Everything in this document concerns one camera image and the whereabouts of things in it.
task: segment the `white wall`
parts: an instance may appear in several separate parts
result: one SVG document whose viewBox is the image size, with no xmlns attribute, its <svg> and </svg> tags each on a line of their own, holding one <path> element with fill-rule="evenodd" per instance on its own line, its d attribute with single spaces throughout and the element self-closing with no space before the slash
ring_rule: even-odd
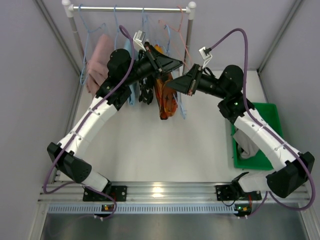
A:
<svg viewBox="0 0 320 240">
<path fill-rule="evenodd" d="M 262 73 L 268 99 L 278 106 L 286 139 L 315 157 L 312 171 L 320 217 L 320 1 L 304 1 Z"/>
<path fill-rule="evenodd" d="M 0 235 L 23 240 L 77 76 L 32 1 L 2 1 L 0 32 Z"/>
<path fill-rule="evenodd" d="M 61 5 L 61 0 L 43 0 L 50 11 L 54 21 L 64 36 L 68 46 L 74 56 L 79 58 L 77 47 L 74 45 L 73 34 Z M 281 26 L 284 18 L 289 12 L 294 0 L 195 0 L 197 4 L 194 25 L 191 38 L 191 55 L 196 63 L 201 63 L 201 57 L 198 49 L 203 46 L 211 47 L 226 33 L 234 28 L 243 28 L 248 35 L 249 40 L 249 68 L 257 69 L 262 62 L 264 54 L 268 50 L 276 32 Z M 177 5 L 185 7 L 189 0 L 71 0 L 75 5 L 84 6 L 106 6 L 113 7 L 117 4 L 119 7 L 165 7 L 174 8 Z M 152 19 L 151 38 L 163 40 L 164 33 L 158 26 L 159 19 L 165 19 L 169 24 L 178 27 L 180 14 L 172 13 L 150 13 Z M 74 14 L 82 42 L 86 39 L 86 30 L 79 18 L 79 14 Z M 97 28 L 101 23 L 106 22 L 109 34 L 116 35 L 116 25 L 114 14 L 112 12 L 83 12 L 83 16 L 90 28 Z M 128 28 L 131 34 L 141 26 L 141 13 L 122 12 L 117 14 L 118 21 Z M 183 21 L 182 33 L 186 35 L 187 17 Z M 101 34 L 93 34 L 92 45 L 95 45 L 97 37 Z M 175 43 L 183 56 L 183 46 L 177 34 L 172 33 L 172 42 Z M 173 46 L 171 47 L 173 56 L 175 54 Z M 244 62 L 244 43 L 241 33 L 235 33 L 230 39 L 227 39 L 219 46 L 213 54 L 213 60 L 208 67 L 215 70 L 223 70 L 227 65 L 235 64 L 243 66 Z"/>
</svg>

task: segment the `light blue cloth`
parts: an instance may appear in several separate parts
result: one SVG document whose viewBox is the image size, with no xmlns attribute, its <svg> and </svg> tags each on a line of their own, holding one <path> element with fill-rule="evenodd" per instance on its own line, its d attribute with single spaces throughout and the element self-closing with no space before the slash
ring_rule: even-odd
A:
<svg viewBox="0 0 320 240">
<path fill-rule="evenodd" d="M 130 40 L 129 39 L 127 39 L 125 41 L 123 48 L 130 53 L 130 57 L 131 57 L 132 50 L 131 50 L 131 44 L 130 44 Z M 134 51 L 134 58 L 135 58 L 135 60 L 138 59 L 138 52 L 136 50 Z M 130 106 L 133 106 L 133 105 L 136 104 L 136 93 L 135 92 L 136 92 L 137 84 L 134 83 L 134 84 L 130 85 L 129 87 L 130 87 L 130 90 L 131 90 L 131 95 L 128 98 L 128 103 L 129 103 Z"/>
</svg>

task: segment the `orange cloth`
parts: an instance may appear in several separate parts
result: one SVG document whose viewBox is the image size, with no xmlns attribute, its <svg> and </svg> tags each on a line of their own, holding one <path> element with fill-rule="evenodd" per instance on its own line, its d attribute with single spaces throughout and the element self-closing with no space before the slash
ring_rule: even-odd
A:
<svg viewBox="0 0 320 240">
<path fill-rule="evenodd" d="M 160 46 L 155 45 L 154 48 L 163 54 Z M 174 95 L 177 96 L 177 91 L 166 86 L 166 83 L 172 79 L 171 73 L 168 73 L 156 79 L 154 83 L 155 96 L 158 102 L 161 120 L 172 117 L 178 108 L 178 104 L 174 98 Z"/>
</svg>

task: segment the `pink towel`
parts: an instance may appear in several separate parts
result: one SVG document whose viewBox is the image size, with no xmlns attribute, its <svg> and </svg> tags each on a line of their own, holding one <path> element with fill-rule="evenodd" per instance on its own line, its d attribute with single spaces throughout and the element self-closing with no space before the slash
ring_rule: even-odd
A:
<svg viewBox="0 0 320 240">
<path fill-rule="evenodd" d="M 99 87 L 108 77 L 107 63 L 113 50 L 114 41 L 109 36 L 102 34 L 95 46 L 91 59 L 86 65 L 88 78 L 85 85 L 92 97 L 96 95 Z"/>
</svg>

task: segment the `gray cloth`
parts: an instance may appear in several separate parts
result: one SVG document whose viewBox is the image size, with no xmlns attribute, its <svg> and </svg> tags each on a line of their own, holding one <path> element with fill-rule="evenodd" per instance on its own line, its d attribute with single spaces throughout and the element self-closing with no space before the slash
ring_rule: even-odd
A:
<svg viewBox="0 0 320 240">
<path fill-rule="evenodd" d="M 240 129 L 236 130 L 233 138 L 238 143 L 238 151 L 241 158 L 248 159 L 254 157 L 259 151 L 258 146 Z"/>
</svg>

